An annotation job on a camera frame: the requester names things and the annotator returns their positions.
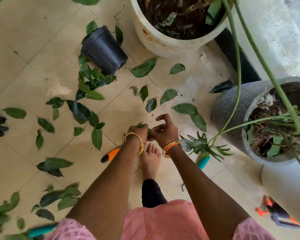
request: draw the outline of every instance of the pink kurta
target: pink kurta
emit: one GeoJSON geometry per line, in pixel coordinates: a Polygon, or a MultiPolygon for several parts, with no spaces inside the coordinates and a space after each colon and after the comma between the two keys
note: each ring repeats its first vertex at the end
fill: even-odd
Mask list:
{"type": "MultiPolygon", "coordinates": [[[[128,210],[122,240],[202,239],[209,240],[193,204],[172,200],[154,208],[128,210]]],[[[45,240],[96,240],[90,231],[73,219],[65,218],[45,240]]],[[[233,240],[275,240],[253,218],[238,225],[233,240]]]]}

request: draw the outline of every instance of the plant pot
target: plant pot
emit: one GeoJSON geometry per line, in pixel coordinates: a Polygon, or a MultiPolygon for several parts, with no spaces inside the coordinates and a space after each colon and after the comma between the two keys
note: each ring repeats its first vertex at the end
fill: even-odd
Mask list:
{"type": "Polygon", "coordinates": [[[261,180],[269,196],[300,223],[300,165],[264,166],[261,180]]]}
{"type": "Polygon", "coordinates": [[[130,0],[132,5],[132,20],[136,33],[144,46],[161,57],[171,57],[197,50],[204,44],[213,40],[227,26],[227,15],[225,14],[219,24],[205,36],[193,40],[178,40],[166,36],[156,30],[143,15],[137,0],[130,0]]]}
{"type": "Polygon", "coordinates": [[[85,41],[81,54],[108,75],[113,75],[128,60],[107,26],[97,28],[85,41]]]}
{"type": "MultiPolygon", "coordinates": [[[[281,85],[290,84],[300,88],[300,77],[281,78],[277,81],[281,85]]],[[[238,107],[226,129],[248,122],[249,116],[260,103],[263,95],[269,92],[272,88],[273,85],[270,80],[242,84],[238,107]]],[[[223,128],[230,117],[235,106],[236,95],[237,87],[234,87],[225,92],[213,105],[212,122],[218,131],[223,128]]],[[[271,159],[257,156],[248,145],[246,131],[242,127],[224,133],[222,137],[237,149],[263,165],[287,164],[296,160],[292,152],[278,155],[271,159]]]]}

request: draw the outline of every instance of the soil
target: soil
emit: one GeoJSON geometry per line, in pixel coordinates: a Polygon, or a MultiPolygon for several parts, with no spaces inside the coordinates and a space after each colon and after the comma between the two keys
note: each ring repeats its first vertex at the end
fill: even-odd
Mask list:
{"type": "MultiPolygon", "coordinates": [[[[300,110],[300,88],[291,86],[289,84],[282,85],[281,87],[286,93],[290,103],[293,106],[297,106],[297,109],[300,110]]],[[[274,88],[269,91],[269,94],[274,96],[273,105],[269,106],[268,107],[269,109],[266,108],[254,109],[249,117],[250,120],[277,116],[288,112],[286,106],[284,105],[280,96],[278,95],[277,91],[274,88]]],[[[271,148],[273,144],[272,137],[278,135],[277,133],[275,133],[275,131],[278,130],[278,128],[274,129],[270,120],[261,122],[259,124],[253,124],[253,126],[254,126],[253,140],[250,147],[256,155],[260,157],[266,157],[267,151],[271,148]]],[[[283,132],[289,132],[291,130],[290,127],[283,127],[283,126],[281,126],[279,129],[280,131],[283,132]]],[[[279,155],[283,154],[288,150],[289,150],[288,145],[285,145],[284,141],[282,141],[279,155]]]]}
{"type": "Polygon", "coordinates": [[[183,0],[181,7],[177,6],[179,0],[150,0],[148,8],[145,0],[137,1],[144,16],[153,26],[162,23],[172,12],[176,12],[175,20],[167,27],[169,33],[162,33],[179,40],[192,40],[205,36],[216,27],[225,13],[225,8],[222,6],[219,20],[216,25],[210,26],[205,24],[209,7],[184,14],[185,10],[196,4],[198,0],[183,0]]]}

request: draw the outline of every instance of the foot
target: foot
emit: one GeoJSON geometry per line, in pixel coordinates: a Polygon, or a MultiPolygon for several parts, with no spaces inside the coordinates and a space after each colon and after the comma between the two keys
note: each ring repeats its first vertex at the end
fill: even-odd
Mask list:
{"type": "Polygon", "coordinates": [[[155,145],[149,144],[146,151],[141,154],[143,181],[146,179],[156,180],[161,154],[155,145]]]}

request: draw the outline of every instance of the bangle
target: bangle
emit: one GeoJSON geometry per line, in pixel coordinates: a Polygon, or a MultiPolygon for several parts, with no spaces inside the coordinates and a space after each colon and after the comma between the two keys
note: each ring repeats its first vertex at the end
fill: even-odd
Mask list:
{"type": "Polygon", "coordinates": [[[165,146],[165,148],[163,149],[164,153],[163,153],[163,156],[165,158],[170,158],[170,156],[167,154],[167,151],[174,145],[180,145],[181,143],[180,142],[177,142],[177,141],[174,141],[174,142],[171,142],[169,143],[168,145],[165,146]]]}
{"type": "Polygon", "coordinates": [[[136,133],[128,132],[127,134],[125,134],[125,136],[123,138],[123,141],[122,141],[122,145],[125,143],[128,135],[135,135],[135,136],[137,136],[139,138],[141,146],[140,146],[140,150],[139,150],[139,152],[138,152],[137,155],[140,155],[143,152],[143,143],[142,143],[142,140],[141,140],[140,136],[138,136],[136,133]]]}

